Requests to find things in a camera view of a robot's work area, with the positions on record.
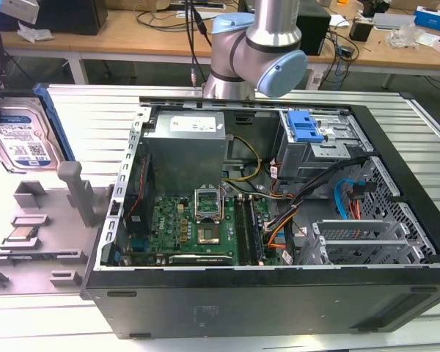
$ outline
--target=workbench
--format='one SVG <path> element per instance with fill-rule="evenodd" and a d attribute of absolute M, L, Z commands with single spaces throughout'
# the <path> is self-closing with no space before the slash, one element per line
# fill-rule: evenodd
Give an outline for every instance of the workbench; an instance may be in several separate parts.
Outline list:
<path fill-rule="evenodd" d="M 114 182 L 140 96 L 201 95 L 199 89 L 192 88 L 135 86 L 51 85 L 49 92 L 75 157 L 82 163 L 81 177 L 94 187 Z M 293 91 L 282 99 L 367 106 L 440 210 L 440 127 L 415 100 L 397 93 L 325 91 Z M 38 179 L 45 188 L 63 187 L 53 172 L 11 175 L 0 164 L 0 241 L 10 233 L 10 217 L 15 208 L 12 192 L 24 178 Z M 77 294 L 0 296 L 1 351 L 48 350 L 49 344 L 58 346 L 59 351 L 82 345 L 127 352 L 247 352 L 264 348 L 294 352 L 343 348 L 381 351 L 407 345 L 412 346 L 411 351 L 415 345 L 423 345 L 421 351 L 436 351 L 440 348 L 440 305 L 388 334 L 130 341 L 118 340 L 94 303 L 82 301 Z"/>
<path fill-rule="evenodd" d="M 362 4 L 357 0 L 350 0 L 346 5 L 337 4 L 336 0 L 333 0 L 329 12 L 337 12 L 348 19 L 352 19 L 356 16 L 357 10 L 361 8 Z M 231 10 L 232 7 L 228 6 L 222 12 Z M 405 12 L 389 9 L 388 13 L 404 14 Z M 158 14 L 160 17 L 165 17 L 173 14 L 173 12 L 158 12 Z M 171 17 L 163 21 L 154 20 L 153 24 L 167 26 L 183 21 L 182 18 Z M 206 24 L 210 31 L 212 21 L 206 21 Z M 437 31 L 425 30 L 437 34 Z M 338 33 L 346 37 L 348 37 L 349 31 L 350 27 L 337 29 Z M 390 48 L 385 39 L 388 33 L 389 31 L 373 29 L 367 42 L 355 42 L 360 49 L 360 56 L 351 65 L 350 71 L 440 76 L 439 52 L 423 45 L 420 45 L 417 49 Z M 142 26 L 137 23 L 132 11 L 110 10 L 105 26 L 97 36 L 63 33 L 54 33 L 54 36 L 55 39 L 53 40 L 33 44 L 25 41 L 14 32 L 2 33 L 4 46 L 10 55 L 66 59 L 69 62 L 76 84 L 88 84 L 84 68 L 85 59 L 191 63 L 191 52 L 185 32 L 160 32 Z M 199 62 L 209 65 L 211 51 L 205 38 L 196 32 L 194 42 Z M 320 77 L 327 71 L 333 59 L 334 47 L 331 42 L 325 40 L 321 55 L 308 57 L 309 69 L 312 74 L 309 77 L 307 89 L 318 89 Z"/>

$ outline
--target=green motherboard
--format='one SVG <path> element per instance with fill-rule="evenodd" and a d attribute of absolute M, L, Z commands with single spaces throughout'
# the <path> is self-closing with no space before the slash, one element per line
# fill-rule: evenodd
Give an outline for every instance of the green motherboard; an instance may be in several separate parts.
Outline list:
<path fill-rule="evenodd" d="M 227 257 L 223 265 L 258 265 L 265 259 L 263 224 L 271 219 L 266 199 L 225 197 L 217 203 L 199 198 L 198 210 L 219 210 L 221 219 L 198 222 L 194 197 L 156 197 L 150 236 L 131 238 L 132 251 L 139 254 L 133 256 L 134 264 L 168 265 L 170 258 L 185 260 L 176 256 L 191 254 Z"/>

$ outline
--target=aluminum extrusion table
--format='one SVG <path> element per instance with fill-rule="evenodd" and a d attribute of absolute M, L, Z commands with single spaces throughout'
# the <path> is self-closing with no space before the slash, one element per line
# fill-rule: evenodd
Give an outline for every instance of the aluminum extrusion table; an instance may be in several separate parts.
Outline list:
<path fill-rule="evenodd" d="M 139 96 L 200 96 L 199 90 L 179 87 L 51 85 L 49 92 L 75 157 L 83 165 L 82 177 L 94 186 L 114 182 Z M 440 127 L 415 100 L 396 93 L 308 91 L 291 92 L 283 99 L 367 106 L 440 210 Z M 10 175 L 0 164 L 0 239 L 10 231 L 13 187 L 24 177 L 38 177 L 45 187 L 63 186 L 53 174 Z M 440 305 L 387 334 L 131 341 L 118 340 L 93 302 L 77 295 L 0 296 L 0 349 L 41 351 L 50 344 L 59 351 L 76 346 L 126 352 L 407 351 L 407 346 L 410 351 L 440 351 Z"/>

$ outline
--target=gray robot arm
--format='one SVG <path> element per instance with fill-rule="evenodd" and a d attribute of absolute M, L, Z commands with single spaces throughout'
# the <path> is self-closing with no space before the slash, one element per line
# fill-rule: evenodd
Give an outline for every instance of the gray robot arm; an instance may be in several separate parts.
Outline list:
<path fill-rule="evenodd" d="M 298 49 L 299 0 L 256 0 L 255 15 L 227 13 L 213 22 L 212 64 L 205 98 L 254 99 L 254 89 L 272 98 L 292 90 L 307 69 Z"/>

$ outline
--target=yellow wire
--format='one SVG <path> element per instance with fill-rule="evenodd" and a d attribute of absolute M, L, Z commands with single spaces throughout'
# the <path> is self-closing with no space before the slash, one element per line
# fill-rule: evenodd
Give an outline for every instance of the yellow wire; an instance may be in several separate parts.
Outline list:
<path fill-rule="evenodd" d="M 249 180 L 251 178 L 253 178 L 254 176 L 256 176 L 257 174 L 259 174 L 259 171 L 261 170 L 261 162 L 262 160 L 259 157 L 259 154 L 257 154 L 256 150 L 252 147 L 252 145 L 250 145 L 250 143 L 248 143 L 243 137 L 240 136 L 233 136 L 233 138 L 239 139 L 240 141 L 242 141 L 244 144 L 246 144 L 248 146 L 248 148 L 254 153 L 254 155 L 256 156 L 257 159 L 257 166 L 255 171 L 249 175 L 249 176 L 245 176 L 245 177 L 234 177 L 234 178 L 224 178 L 223 181 L 246 181 Z"/>

